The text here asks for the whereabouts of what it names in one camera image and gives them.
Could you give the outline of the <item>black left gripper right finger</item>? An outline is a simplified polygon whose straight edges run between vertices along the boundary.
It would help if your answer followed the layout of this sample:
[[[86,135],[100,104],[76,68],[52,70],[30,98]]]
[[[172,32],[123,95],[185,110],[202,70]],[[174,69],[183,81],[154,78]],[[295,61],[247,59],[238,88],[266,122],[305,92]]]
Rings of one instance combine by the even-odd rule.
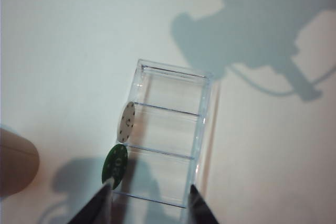
[[[187,205],[187,223],[215,223],[219,224],[209,206],[194,184],[190,186]]]

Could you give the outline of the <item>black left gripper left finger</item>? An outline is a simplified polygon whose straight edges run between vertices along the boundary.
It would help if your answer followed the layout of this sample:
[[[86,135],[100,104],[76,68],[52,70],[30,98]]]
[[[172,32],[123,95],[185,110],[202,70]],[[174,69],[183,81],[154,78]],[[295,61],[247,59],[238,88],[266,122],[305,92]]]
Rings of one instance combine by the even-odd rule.
[[[69,223],[111,223],[112,197],[113,178],[109,178]]]

